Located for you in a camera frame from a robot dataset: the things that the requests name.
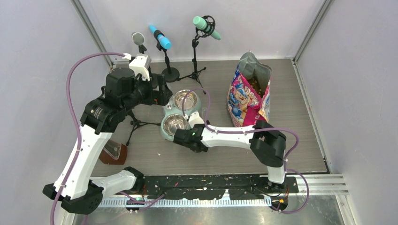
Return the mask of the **colourful cat food bag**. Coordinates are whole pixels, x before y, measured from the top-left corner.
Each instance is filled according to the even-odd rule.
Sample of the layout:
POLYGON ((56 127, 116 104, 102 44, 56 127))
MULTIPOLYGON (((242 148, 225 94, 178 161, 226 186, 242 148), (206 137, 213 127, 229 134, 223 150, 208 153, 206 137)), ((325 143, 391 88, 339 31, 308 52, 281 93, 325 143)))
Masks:
POLYGON ((272 68, 261 63, 252 51, 238 61, 227 95, 228 111, 235 127, 269 121, 272 68))

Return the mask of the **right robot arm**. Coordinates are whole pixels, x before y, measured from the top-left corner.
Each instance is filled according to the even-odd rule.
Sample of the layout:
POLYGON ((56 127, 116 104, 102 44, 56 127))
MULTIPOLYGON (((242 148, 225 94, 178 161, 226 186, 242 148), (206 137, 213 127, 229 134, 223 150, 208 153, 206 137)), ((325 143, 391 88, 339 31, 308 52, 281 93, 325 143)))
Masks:
POLYGON ((287 185, 283 162, 286 136, 264 120, 255 125, 230 128, 195 124, 190 129, 177 129, 173 143, 194 152, 207 152, 212 147, 251 150, 267 168, 270 190, 281 192, 287 185))

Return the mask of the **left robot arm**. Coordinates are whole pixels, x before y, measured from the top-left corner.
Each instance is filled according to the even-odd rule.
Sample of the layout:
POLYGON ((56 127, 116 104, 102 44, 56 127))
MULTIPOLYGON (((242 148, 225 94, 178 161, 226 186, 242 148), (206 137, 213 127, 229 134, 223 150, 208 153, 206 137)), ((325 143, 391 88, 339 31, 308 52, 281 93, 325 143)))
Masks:
POLYGON ((130 166, 119 173, 101 179, 92 179, 94 166, 118 125, 132 109, 140 104, 165 106, 173 93, 165 77, 157 76, 158 88, 143 72, 116 68, 106 76, 102 94, 89 102, 80 119, 80 134, 63 172, 55 183, 47 184, 43 194, 61 202, 69 213, 88 215, 100 202, 121 191, 139 194, 144 188, 144 176, 130 166))

